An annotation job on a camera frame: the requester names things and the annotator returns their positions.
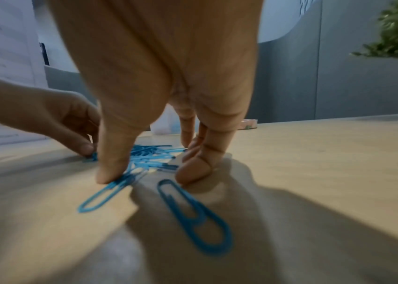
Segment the desk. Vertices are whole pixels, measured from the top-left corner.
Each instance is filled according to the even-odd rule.
[[[398,116],[238,131],[188,187],[232,228],[222,257],[196,250],[159,197],[167,173],[78,214],[102,188],[95,168],[53,141],[0,147],[0,284],[398,284]]]

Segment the light wood tabletop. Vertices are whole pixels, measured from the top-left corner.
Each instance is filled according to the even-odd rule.
[[[0,284],[398,284],[398,116],[238,131],[216,171],[186,187],[232,230],[220,257],[197,250],[160,198],[170,173],[77,213],[103,187],[96,167],[50,140],[0,146]],[[220,238],[211,222],[197,233]]]

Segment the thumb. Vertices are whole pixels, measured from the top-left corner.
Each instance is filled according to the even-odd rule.
[[[53,126],[48,136],[81,156],[89,156],[94,153],[94,146],[87,137],[83,137],[62,124]]]
[[[96,182],[109,183],[123,174],[130,161],[135,140],[144,128],[103,117],[99,128],[99,171]]]

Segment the white wall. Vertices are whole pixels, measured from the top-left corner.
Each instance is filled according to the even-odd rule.
[[[57,69],[78,72],[75,63],[72,61],[60,34],[58,33],[54,19],[46,5],[35,9],[37,22],[37,34],[41,43],[46,46],[49,64]]]
[[[258,42],[286,35],[300,19],[300,0],[264,0]]]

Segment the table surface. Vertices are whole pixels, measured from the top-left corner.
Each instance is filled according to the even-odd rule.
[[[198,251],[161,200],[169,173],[77,213],[102,188],[96,166],[53,141],[0,146],[0,284],[398,283],[398,116],[238,131],[187,187],[232,229],[221,257]],[[219,238],[211,222],[197,233]]]

